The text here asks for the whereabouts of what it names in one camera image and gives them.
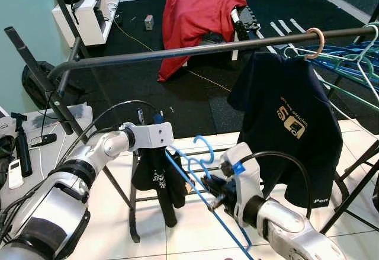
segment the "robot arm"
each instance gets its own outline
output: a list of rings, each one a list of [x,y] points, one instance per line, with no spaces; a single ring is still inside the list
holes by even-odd
[[[241,163],[252,152],[239,143],[221,157],[220,168],[227,179],[212,175],[203,184],[217,197],[210,210],[221,204],[240,226],[253,226],[279,255],[288,260],[343,260],[342,251],[325,235],[317,232],[303,215],[274,199],[265,200],[259,183],[255,159]]]
[[[89,190],[104,166],[123,151],[165,147],[174,141],[170,123],[126,123],[120,129],[92,136],[17,208],[11,229],[6,232],[12,241],[0,249],[0,259],[69,256],[89,222]]]

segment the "red cloth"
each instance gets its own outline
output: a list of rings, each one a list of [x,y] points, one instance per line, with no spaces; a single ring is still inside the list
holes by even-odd
[[[162,27],[165,49],[197,46],[209,32],[232,41],[234,27],[230,13],[234,7],[245,5],[246,0],[167,0]],[[158,81],[166,81],[189,58],[164,59]]]

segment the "shirt sleeve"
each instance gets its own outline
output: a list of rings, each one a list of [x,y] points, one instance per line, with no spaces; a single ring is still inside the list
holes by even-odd
[[[248,112],[252,109],[253,99],[257,91],[256,62],[253,54],[242,73],[238,77],[227,102],[238,111]]]

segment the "black t-shirt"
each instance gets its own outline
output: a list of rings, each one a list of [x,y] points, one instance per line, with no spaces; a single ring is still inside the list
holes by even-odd
[[[295,156],[310,175],[313,207],[327,206],[342,135],[310,64],[300,57],[254,53],[228,102],[245,112],[239,142],[252,152],[278,150]],[[305,182],[295,165],[271,156],[258,163],[265,184],[288,184],[285,198],[306,207]]]

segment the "white table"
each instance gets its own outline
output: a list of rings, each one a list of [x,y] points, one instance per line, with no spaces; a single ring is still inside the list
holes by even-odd
[[[87,104],[72,106],[69,107],[69,109],[77,119],[82,129],[87,127],[92,122],[92,108],[90,106],[87,106]],[[41,123],[43,119],[43,115],[41,113],[36,111],[26,114],[28,120],[23,122],[23,128],[25,130],[29,144],[31,139],[39,137],[41,135]],[[50,117],[55,117],[55,114],[51,109],[47,110],[47,115]],[[9,116],[0,118],[0,136],[5,134],[15,137],[15,123],[16,120]],[[41,146],[40,151],[38,149],[29,150],[33,174],[24,178],[24,184],[17,189],[11,190],[9,188],[8,180],[1,188],[1,209],[4,209],[11,202],[25,195],[25,193],[29,191],[33,186],[37,185],[40,181],[43,180],[43,178],[46,178],[47,174],[55,168],[55,165],[57,164],[57,161],[59,161],[59,158],[66,152],[68,147],[77,138],[77,135],[75,133],[69,136],[66,135],[65,131],[60,124],[57,124],[56,120],[52,120],[46,117],[43,133],[48,134],[50,132],[57,135],[57,140],[55,142]]]

